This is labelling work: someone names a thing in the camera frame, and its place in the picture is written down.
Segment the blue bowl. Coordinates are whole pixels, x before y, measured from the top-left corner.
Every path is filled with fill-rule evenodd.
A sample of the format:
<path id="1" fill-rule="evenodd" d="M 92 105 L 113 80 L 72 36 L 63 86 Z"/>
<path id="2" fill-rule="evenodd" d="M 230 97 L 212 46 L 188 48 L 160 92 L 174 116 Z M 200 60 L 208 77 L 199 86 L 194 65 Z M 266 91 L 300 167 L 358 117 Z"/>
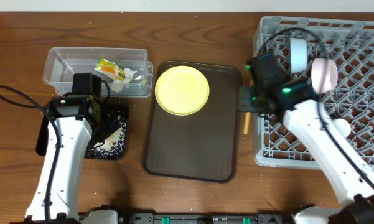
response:
<path id="1" fill-rule="evenodd" d="M 290 38 L 291 73 L 306 69 L 308 63 L 307 42 L 304 39 Z"/>

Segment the white bowl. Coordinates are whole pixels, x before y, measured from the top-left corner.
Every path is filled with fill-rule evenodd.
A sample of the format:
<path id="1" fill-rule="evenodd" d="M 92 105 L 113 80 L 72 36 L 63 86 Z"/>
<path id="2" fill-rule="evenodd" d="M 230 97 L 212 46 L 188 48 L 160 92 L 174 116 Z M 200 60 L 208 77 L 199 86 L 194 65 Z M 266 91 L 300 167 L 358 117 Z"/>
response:
<path id="1" fill-rule="evenodd" d="M 317 94 L 335 90 L 338 82 L 336 63 L 331 59 L 316 58 L 311 68 L 311 84 Z"/>

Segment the small white green cup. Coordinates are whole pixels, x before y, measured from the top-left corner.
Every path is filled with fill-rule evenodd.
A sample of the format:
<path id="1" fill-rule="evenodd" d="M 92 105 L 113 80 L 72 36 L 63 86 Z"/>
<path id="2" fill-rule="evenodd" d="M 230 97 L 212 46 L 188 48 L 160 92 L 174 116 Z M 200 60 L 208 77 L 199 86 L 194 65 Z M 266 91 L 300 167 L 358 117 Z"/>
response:
<path id="1" fill-rule="evenodd" d="M 352 131 L 350 123 L 347 120 L 342 119 L 342 118 L 335 119 L 334 126 L 339 130 L 341 135 L 344 136 L 345 138 L 347 138 Z"/>

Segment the white tissue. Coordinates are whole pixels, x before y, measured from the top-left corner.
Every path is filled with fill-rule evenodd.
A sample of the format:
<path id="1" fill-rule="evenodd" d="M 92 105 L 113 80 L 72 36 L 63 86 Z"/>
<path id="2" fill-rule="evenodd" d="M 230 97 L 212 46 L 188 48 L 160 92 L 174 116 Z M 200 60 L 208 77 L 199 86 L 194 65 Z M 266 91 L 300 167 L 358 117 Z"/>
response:
<path id="1" fill-rule="evenodd" d="M 131 82 L 134 77 L 136 70 L 131 70 L 130 68 L 125 68 L 123 70 L 124 77 L 121 79 L 114 80 L 111 85 L 111 90 L 115 93 L 119 93 L 125 85 Z"/>

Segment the green snack wrapper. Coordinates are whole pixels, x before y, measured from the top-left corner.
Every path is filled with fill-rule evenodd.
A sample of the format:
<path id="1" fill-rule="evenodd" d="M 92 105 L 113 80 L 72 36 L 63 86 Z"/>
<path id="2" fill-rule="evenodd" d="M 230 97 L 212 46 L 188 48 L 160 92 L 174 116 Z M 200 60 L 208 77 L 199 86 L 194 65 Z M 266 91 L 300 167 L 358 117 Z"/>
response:
<path id="1" fill-rule="evenodd" d="M 97 72 L 103 73 L 113 80 L 121 79 L 124 77 L 123 70 L 114 62 L 110 62 L 102 58 L 95 66 Z"/>

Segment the rice grains pile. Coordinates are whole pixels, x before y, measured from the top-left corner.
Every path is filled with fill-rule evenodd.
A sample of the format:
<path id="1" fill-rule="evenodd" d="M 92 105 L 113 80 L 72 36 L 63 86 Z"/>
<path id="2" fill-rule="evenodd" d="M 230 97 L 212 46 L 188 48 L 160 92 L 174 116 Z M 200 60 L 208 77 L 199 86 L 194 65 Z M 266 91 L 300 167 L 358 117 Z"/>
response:
<path id="1" fill-rule="evenodd" d="M 115 121 L 115 130 L 103 143 L 97 143 L 89 149 L 86 158 L 116 160 L 124 156 L 128 119 L 118 116 Z"/>

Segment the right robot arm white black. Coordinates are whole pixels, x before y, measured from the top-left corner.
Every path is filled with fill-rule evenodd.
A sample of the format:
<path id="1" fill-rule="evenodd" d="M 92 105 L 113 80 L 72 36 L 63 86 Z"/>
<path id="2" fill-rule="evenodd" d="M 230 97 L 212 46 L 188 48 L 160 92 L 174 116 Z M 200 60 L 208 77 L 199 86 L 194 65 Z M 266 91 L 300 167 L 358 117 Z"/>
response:
<path id="1" fill-rule="evenodd" d="M 304 80 L 240 89 L 240 110 L 276 113 L 303 143 L 329 180 L 340 209 L 311 206 L 292 215 L 294 223 L 374 223 L 374 170 L 334 126 L 317 94 Z"/>

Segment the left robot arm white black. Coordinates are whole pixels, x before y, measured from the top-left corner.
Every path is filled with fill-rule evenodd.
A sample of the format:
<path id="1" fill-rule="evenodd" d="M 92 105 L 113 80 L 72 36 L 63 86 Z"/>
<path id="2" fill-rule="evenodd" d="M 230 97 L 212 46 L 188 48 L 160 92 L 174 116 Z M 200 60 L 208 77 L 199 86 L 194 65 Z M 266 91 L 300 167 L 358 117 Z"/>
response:
<path id="1" fill-rule="evenodd" d="M 39 184 L 26 217 L 47 223 L 78 219 L 78 190 L 85 152 L 101 125 L 100 105 L 92 95 L 53 98 L 42 110 L 49 121 Z"/>

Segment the grey dishwasher rack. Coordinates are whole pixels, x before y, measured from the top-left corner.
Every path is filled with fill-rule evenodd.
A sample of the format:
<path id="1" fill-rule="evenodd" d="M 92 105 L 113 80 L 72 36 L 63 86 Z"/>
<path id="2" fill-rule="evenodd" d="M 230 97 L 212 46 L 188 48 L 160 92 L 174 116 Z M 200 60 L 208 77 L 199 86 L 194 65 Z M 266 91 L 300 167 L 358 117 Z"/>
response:
<path id="1" fill-rule="evenodd" d="M 333 91 L 321 96 L 331 118 L 342 118 L 351 126 L 348 142 L 374 170 L 374 22 L 307 17 L 264 16 L 253 37 L 253 51 L 263 43 L 264 52 L 273 52 L 279 68 L 290 74 L 291 37 L 307 42 L 308 63 L 322 56 L 322 49 L 309 34 L 287 32 L 271 36 L 290 27 L 302 27 L 318 34 L 327 54 L 337 65 L 338 82 Z M 260 166 L 318 169 L 303 144 L 274 115 L 253 116 L 254 160 Z"/>

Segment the brown serving tray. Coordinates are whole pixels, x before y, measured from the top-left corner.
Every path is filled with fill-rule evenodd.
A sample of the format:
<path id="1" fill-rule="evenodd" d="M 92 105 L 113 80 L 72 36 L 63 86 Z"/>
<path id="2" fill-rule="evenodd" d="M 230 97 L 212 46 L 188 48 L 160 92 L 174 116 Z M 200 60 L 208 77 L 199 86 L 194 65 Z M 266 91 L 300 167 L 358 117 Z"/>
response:
<path id="1" fill-rule="evenodd" d="M 189 66 L 206 76 L 208 101 L 187 116 L 170 114 L 153 102 L 143 167 L 151 175 L 228 182 L 236 170 L 241 73 L 225 65 Z"/>

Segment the yellow plate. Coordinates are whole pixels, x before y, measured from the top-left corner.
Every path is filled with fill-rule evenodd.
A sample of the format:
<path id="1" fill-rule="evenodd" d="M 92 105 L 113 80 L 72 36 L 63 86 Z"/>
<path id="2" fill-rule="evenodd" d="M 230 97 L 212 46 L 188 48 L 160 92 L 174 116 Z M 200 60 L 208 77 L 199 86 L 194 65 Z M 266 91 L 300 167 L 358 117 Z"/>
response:
<path id="1" fill-rule="evenodd" d="M 208 101 L 210 86 L 205 75 L 186 65 L 168 68 L 159 75 L 155 97 L 159 106 L 176 116 L 198 112 Z"/>

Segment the clear plastic bin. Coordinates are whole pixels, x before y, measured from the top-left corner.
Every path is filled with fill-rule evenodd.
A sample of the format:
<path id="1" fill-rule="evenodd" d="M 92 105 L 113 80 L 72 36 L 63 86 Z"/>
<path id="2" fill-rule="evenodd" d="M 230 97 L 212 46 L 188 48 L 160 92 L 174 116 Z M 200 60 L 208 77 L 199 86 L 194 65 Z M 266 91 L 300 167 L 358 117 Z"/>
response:
<path id="1" fill-rule="evenodd" d="M 101 59 L 116 64 L 126 72 L 126 79 L 118 82 L 95 67 Z M 153 64 L 144 49 L 106 47 L 54 47 L 49 50 L 44 83 L 55 88 L 58 95 L 71 92 L 76 73 L 92 73 L 106 81 L 102 95 L 113 97 L 147 98 L 152 92 Z"/>

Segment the black tray bin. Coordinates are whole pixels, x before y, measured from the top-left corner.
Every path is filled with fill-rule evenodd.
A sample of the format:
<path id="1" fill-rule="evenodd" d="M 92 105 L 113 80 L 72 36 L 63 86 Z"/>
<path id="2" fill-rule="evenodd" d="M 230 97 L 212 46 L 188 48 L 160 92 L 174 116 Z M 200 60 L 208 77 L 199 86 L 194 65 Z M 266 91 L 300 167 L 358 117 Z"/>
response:
<path id="1" fill-rule="evenodd" d="M 91 95 L 53 98 L 45 107 L 38 151 L 58 161 L 120 159 L 125 152 L 129 110 Z"/>

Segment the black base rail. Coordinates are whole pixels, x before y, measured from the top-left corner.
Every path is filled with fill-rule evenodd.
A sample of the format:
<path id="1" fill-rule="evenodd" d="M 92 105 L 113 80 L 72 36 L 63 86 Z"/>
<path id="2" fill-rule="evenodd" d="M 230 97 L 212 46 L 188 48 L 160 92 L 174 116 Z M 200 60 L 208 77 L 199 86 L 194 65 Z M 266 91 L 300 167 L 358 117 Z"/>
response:
<path id="1" fill-rule="evenodd" d="M 339 212 L 334 208 L 320 208 L 316 205 L 300 207 L 291 214 L 153 214 L 122 213 L 112 208 L 99 208 L 79 218 L 80 223 L 119 224 L 283 224 L 283 223 L 327 223 L 328 217 Z"/>

